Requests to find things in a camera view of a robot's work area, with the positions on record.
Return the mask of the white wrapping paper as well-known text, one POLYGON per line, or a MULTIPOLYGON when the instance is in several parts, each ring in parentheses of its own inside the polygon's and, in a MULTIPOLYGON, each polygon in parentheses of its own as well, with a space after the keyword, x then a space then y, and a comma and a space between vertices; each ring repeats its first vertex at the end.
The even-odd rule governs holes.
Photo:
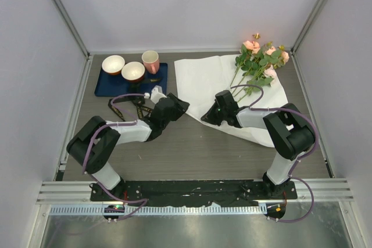
POLYGON ((181 59, 174 62, 178 98, 189 103, 187 114, 210 128, 247 141, 272 148, 267 130, 260 128, 235 128, 225 121, 220 126, 201 121, 211 108, 215 94, 237 85, 243 71, 235 74, 236 55, 211 56, 203 59, 181 59))

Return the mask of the pink fake flower stem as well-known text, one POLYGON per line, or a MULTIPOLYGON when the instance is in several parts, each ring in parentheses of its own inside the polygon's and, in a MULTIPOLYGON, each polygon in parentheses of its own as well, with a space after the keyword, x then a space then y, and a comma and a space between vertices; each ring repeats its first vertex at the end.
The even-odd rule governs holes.
POLYGON ((239 50, 240 54, 235 58, 235 71, 230 85, 233 84, 239 70, 241 67, 245 66, 246 61, 252 60, 252 58, 260 51, 260 44, 258 42, 260 34, 255 33, 252 37, 253 40, 247 40, 242 43, 241 49, 239 50))

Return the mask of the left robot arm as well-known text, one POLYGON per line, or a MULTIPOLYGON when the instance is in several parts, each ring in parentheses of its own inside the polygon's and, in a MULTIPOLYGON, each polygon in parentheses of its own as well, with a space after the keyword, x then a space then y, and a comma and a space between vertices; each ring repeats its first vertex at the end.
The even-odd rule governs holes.
POLYGON ((105 121, 94 116, 67 144, 66 151, 91 175, 103 193, 112 201, 124 196, 125 181, 108 163, 117 145, 149 142, 159 137, 172 121, 178 120, 189 108, 169 93, 153 101, 155 107, 142 119, 133 122, 105 121))

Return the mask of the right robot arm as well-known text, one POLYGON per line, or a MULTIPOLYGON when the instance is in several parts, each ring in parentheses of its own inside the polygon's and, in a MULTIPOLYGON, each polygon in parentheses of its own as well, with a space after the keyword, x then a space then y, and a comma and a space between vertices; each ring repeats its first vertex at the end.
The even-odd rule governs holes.
POLYGON ((239 107, 228 90, 215 96, 212 107, 201 120, 220 126, 222 122, 235 128, 267 130, 276 155, 263 175, 262 190, 274 199, 281 195, 299 161, 314 152, 319 144, 319 133, 314 124, 292 103, 278 108, 239 107))

